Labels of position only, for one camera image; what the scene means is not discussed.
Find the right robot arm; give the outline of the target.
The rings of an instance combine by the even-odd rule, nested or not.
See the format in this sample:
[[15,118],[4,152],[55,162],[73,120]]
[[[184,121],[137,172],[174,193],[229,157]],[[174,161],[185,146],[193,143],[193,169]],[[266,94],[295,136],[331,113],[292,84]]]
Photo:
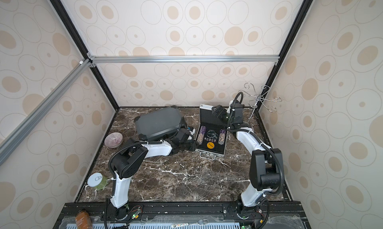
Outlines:
[[236,213],[247,219],[260,205],[268,203],[268,195],[278,195],[284,186],[282,153],[264,143],[243,121],[243,106],[233,102],[229,109],[221,105],[212,108],[212,115],[226,125],[227,130],[248,150],[251,156],[250,184],[236,201]]

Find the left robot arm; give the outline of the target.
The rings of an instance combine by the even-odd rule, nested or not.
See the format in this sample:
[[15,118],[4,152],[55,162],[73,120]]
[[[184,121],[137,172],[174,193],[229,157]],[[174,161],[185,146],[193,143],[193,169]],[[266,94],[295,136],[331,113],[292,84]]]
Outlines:
[[119,221],[128,217],[129,188],[132,177],[137,173],[146,158],[170,156],[183,150],[194,150],[195,129],[181,128],[169,138],[159,141],[138,141],[133,138],[114,154],[108,168],[113,174],[113,189],[110,203],[115,208],[115,218]]

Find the dark grey poker case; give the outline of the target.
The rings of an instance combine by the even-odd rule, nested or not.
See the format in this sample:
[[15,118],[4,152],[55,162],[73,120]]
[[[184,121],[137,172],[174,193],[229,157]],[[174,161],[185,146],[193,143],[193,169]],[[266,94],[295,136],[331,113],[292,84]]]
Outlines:
[[180,109],[173,105],[134,119],[138,138],[141,141],[158,141],[170,138],[181,128],[187,128]]

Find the silver aluminium poker case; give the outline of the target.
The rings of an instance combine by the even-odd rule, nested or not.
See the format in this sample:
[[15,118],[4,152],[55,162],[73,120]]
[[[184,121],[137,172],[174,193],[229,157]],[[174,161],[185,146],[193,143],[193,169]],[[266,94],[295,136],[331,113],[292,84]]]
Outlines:
[[226,141],[224,145],[218,144],[219,132],[221,129],[226,130],[225,125],[220,121],[219,118],[216,118],[212,115],[213,106],[202,104],[199,107],[200,115],[200,125],[198,128],[197,135],[199,133],[200,127],[206,127],[206,133],[204,135],[204,140],[202,145],[198,145],[195,139],[195,151],[199,153],[199,156],[202,159],[215,160],[218,157],[223,157],[225,155]]

